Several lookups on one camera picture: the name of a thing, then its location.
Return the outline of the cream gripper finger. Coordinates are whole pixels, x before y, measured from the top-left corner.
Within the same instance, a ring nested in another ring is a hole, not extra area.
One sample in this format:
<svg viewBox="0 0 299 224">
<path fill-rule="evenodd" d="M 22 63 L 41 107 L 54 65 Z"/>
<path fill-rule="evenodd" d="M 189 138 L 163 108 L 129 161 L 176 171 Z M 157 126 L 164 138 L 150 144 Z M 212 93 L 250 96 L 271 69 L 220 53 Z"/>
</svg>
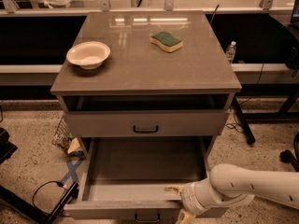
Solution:
<svg viewBox="0 0 299 224">
<path fill-rule="evenodd" d="M 195 220 L 195 215 L 189 211 L 181 209 L 178 213 L 176 224 L 192 224 Z"/>
<path fill-rule="evenodd" d="M 180 194 L 183 190 L 182 186 L 167 186 L 164 188 L 165 191 L 174 191 L 176 194 Z"/>
</svg>

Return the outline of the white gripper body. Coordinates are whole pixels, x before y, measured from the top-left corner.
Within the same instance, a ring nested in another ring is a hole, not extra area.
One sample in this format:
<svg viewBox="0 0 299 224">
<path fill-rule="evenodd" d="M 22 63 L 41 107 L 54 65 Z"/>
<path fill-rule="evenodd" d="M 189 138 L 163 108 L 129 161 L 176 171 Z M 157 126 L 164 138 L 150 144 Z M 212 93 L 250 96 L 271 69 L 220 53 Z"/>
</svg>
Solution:
<svg viewBox="0 0 299 224">
<path fill-rule="evenodd" d="M 254 196 L 237 194 L 228 197 L 212 187 L 208 178 L 187 183 L 181 190 L 181 200 L 184 208 L 193 215 L 201 215 L 212 208 L 228 208 L 249 204 Z"/>
</svg>

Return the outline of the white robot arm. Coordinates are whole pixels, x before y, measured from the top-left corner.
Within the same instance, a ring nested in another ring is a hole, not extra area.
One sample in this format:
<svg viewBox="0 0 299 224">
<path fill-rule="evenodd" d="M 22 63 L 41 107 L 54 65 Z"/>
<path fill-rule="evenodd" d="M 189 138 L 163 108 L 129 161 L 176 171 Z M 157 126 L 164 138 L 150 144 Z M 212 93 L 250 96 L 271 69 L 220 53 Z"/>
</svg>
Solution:
<svg viewBox="0 0 299 224">
<path fill-rule="evenodd" d="M 253 171 L 222 163 L 204 180 L 165 190 L 175 191 L 182 203 L 176 224 L 192 224 L 212 208 L 245 205 L 255 196 L 299 209 L 299 174 L 295 172 Z"/>
</svg>

